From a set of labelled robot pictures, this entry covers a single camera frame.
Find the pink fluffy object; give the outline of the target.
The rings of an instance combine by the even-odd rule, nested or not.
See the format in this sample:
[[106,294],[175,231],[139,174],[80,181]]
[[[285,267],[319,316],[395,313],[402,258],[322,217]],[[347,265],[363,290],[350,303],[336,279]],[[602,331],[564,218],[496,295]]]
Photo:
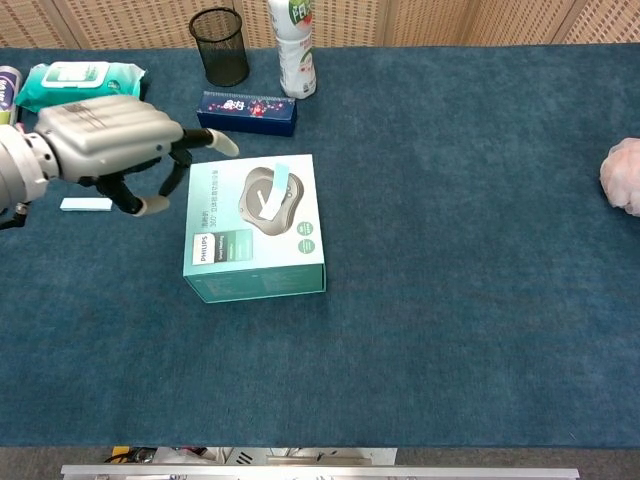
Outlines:
[[640,217],[640,138],[625,138],[611,147],[599,176],[609,204]]

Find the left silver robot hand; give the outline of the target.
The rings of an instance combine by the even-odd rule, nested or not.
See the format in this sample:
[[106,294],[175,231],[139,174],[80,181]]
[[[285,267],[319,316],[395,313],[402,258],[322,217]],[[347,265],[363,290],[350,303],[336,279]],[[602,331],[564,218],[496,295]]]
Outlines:
[[[134,96],[112,95],[46,107],[38,113],[28,144],[46,180],[59,178],[94,186],[123,212],[159,213],[191,166],[189,151],[211,148],[228,157],[238,146],[211,128],[186,129],[166,113]],[[156,195],[139,197],[125,176],[170,156],[174,166]]]

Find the dark blue long box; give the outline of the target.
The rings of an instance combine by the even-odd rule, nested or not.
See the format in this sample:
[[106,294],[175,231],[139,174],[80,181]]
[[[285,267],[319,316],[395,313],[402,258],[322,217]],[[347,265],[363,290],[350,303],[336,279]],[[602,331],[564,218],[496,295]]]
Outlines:
[[289,97],[204,91],[197,117],[203,128],[290,137],[297,103]]

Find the white plastic drink bottle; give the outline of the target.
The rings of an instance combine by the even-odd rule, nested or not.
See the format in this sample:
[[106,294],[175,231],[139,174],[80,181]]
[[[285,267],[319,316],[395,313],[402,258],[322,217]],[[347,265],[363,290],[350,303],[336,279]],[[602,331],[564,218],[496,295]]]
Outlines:
[[316,91],[313,63],[311,0],[267,0],[275,34],[280,84],[292,98],[305,99]]

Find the aluminium profile rail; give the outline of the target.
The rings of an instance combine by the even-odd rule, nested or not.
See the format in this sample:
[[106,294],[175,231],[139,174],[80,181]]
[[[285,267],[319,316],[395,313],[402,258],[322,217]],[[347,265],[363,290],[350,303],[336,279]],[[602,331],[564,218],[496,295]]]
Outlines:
[[575,468],[64,465],[62,480],[580,480]]

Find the woven beige partition screen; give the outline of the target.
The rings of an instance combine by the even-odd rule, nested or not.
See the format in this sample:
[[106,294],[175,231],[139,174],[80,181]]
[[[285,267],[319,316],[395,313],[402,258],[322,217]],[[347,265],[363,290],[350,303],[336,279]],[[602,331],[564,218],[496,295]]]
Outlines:
[[[312,0],[319,47],[640,42],[640,0]],[[275,44],[266,0],[0,0],[0,47],[191,47],[191,18],[227,7],[246,47]]]

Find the green wet wipes pack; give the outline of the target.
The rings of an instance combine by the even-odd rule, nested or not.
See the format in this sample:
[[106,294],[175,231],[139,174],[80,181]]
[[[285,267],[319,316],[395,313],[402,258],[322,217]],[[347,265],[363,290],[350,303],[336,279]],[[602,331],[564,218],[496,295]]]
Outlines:
[[37,113],[42,108],[111,95],[139,98],[146,71],[131,63],[57,61],[31,68],[16,104]]

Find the teal Philips speaker box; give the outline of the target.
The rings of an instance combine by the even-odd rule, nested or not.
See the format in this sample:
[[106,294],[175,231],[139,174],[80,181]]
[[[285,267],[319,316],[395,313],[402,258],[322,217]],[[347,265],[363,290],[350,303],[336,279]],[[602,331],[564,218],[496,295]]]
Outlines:
[[[259,217],[277,164],[287,193],[272,221]],[[198,163],[189,174],[183,277],[206,303],[326,289],[313,157],[265,156]]]

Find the small light blue strip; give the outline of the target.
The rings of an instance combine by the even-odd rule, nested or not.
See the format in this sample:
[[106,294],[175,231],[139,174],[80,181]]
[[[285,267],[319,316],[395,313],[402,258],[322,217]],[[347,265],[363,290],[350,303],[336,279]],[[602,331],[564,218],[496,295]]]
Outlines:
[[261,190],[257,191],[261,205],[261,211],[259,213],[261,219],[272,221],[277,215],[286,197],[288,178],[289,167],[284,164],[277,164],[273,171],[271,190],[267,198],[264,198]]

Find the white rectangular block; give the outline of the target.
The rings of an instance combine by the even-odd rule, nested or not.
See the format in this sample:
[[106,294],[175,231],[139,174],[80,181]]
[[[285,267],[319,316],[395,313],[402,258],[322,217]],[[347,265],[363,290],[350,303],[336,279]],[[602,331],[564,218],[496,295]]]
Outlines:
[[60,209],[66,212],[107,212],[112,209],[108,198],[66,197],[60,203]]

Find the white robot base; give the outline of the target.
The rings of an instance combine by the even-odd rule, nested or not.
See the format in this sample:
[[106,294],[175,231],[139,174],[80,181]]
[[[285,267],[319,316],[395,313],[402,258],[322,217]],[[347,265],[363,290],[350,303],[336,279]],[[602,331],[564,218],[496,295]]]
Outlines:
[[226,466],[344,465],[393,466],[397,448],[370,447],[159,447],[151,462]]

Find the black mesh pen holder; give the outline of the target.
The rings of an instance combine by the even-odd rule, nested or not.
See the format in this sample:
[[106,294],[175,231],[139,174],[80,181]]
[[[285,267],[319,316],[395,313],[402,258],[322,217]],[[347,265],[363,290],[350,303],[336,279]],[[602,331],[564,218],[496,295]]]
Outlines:
[[202,10],[189,22],[205,77],[215,86],[235,86],[249,75],[242,26],[241,16],[229,7]]

